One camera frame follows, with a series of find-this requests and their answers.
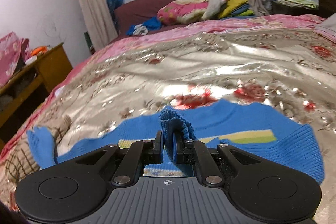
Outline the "yellow folded cloth stack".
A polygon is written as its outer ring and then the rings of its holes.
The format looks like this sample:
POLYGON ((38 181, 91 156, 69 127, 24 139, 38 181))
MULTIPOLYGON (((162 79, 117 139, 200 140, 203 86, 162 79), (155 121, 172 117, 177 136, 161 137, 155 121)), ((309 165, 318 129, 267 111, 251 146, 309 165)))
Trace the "yellow folded cloth stack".
POLYGON ((226 0, 217 17, 218 19, 223 19, 237 16, 252 16, 254 14, 248 0, 226 0))

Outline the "beige checked knit garment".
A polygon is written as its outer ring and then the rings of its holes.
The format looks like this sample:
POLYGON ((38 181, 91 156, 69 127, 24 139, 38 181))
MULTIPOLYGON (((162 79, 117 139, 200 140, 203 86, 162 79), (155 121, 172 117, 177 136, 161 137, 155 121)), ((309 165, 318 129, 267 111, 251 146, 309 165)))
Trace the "beige checked knit garment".
MULTIPOLYGON (((68 115, 64 115, 58 119, 40 121, 33 129, 46 127, 51 133, 55 144, 58 145, 69 130, 71 123, 71 118, 68 115)), ((29 148, 27 134, 23 134, 5 161, 5 178, 10 182, 17 183, 38 169, 39 166, 29 148)))

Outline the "green folded cloth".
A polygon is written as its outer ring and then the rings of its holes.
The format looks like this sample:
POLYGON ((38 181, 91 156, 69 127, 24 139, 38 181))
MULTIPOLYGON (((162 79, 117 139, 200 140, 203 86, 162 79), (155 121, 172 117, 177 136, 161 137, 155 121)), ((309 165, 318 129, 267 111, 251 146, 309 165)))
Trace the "green folded cloth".
POLYGON ((293 7, 304 7, 308 9, 318 8, 318 4, 311 0, 276 0, 276 2, 293 7))

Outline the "floral satin bedspread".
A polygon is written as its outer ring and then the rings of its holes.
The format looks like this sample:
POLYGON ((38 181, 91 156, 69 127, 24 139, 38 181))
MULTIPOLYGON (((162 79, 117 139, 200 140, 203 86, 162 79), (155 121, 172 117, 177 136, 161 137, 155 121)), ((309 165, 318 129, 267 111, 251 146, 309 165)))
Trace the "floral satin bedspread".
POLYGON ((325 179, 318 223, 335 223, 335 44, 316 34, 317 16, 265 16, 199 23, 162 34, 122 39, 70 72, 21 126, 1 155, 1 202, 16 208, 17 183, 5 161, 40 121, 68 115, 59 155, 84 138, 166 106, 192 109, 219 100, 272 106, 309 124, 321 149, 325 179))

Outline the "blue clothes on sofa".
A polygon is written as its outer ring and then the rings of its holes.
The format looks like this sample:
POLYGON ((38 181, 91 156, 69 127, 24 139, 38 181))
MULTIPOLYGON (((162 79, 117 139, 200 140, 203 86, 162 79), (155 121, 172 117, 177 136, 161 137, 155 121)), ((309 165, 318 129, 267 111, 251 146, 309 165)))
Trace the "blue clothes on sofa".
POLYGON ((141 24, 131 25, 126 34, 127 36, 144 36, 150 31, 159 30, 161 27, 161 21, 157 17, 152 17, 141 24))

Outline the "orange item on desk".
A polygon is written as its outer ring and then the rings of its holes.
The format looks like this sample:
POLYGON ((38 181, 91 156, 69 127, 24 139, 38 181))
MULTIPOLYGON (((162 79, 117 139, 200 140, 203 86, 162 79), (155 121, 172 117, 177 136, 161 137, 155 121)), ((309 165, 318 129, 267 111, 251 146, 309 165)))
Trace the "orange item on desk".
POLYGON ((48 52, 49 49, 50 49, 49 46, 40 46, 40 47, 36 47, 36 48, 34 48, 34 49, 31 51, 30 55, 31 55, 31 57, 33 57, 33 56, 38 56, 38 55, 40 55, 40 54, 44 54, 44 53, 48 52))

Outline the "blue striped knit sweater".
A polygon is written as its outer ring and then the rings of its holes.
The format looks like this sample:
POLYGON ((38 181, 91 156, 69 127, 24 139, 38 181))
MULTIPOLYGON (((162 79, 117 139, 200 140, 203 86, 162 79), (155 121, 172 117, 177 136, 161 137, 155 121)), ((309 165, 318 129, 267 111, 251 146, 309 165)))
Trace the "blue striped knit sweater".
POLYGON ((195 109, 166 107, 153 115, 127 119, 100 138, 78 141, 68 152, 57 155, 55 138, 45 126, 27 133, 29 148, 41 168, 48 168, 109 144, 127 148, 132 142, 154 139, 161 131, 165 150, 161 164, 145 169, 149 176, 184 176, 191 171, 173 159, 173 130, 183 139, 199 140, 209 148, 229 144, 267 160, 299 170, 323 182, 323 159, 313 129, 299 124, 274 108, 260 103, 239 105, 220 100, 195 109))

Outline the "floral pillow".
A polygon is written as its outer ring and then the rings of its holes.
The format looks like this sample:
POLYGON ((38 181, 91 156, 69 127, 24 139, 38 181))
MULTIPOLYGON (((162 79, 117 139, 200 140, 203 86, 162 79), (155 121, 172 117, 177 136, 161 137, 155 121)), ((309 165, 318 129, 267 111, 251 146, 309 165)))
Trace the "floral pillow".
POLYGON ((314 28, 314 32, 336 43, 336 14, 328 17, 323 23, 314 28))

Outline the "wooden desk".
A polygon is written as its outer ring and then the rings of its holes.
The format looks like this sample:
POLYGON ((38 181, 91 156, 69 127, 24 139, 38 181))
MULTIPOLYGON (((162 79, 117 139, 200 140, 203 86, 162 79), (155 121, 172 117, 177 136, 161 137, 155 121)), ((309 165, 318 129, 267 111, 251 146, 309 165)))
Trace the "wooden desk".
POLYGON ((72 71, 63 44, 37 56, 1 87, 1 148, 72 71))

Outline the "pink floral bag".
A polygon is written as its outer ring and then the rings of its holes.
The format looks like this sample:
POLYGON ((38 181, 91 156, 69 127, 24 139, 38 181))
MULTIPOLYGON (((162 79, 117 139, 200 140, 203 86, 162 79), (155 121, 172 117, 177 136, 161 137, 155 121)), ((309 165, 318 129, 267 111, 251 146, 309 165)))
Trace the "pink floral bag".
POLYGON ((1 38, 0 50, 0 83, 5 85, 12 77, 15 69, 22 59, 25 63, 30 58, 29 39, 19 38, 15 32, 11 32, 1 38))

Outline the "blue plastic bag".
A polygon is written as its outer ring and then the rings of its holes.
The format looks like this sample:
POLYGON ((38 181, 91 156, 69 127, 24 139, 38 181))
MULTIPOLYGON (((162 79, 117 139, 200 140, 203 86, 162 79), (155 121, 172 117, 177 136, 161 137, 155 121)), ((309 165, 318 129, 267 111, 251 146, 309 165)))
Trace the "blue plastic bag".
POLYGON ((123 5, 123 0, 106 0, 111 16, 114 16, 114 11, 123 5))

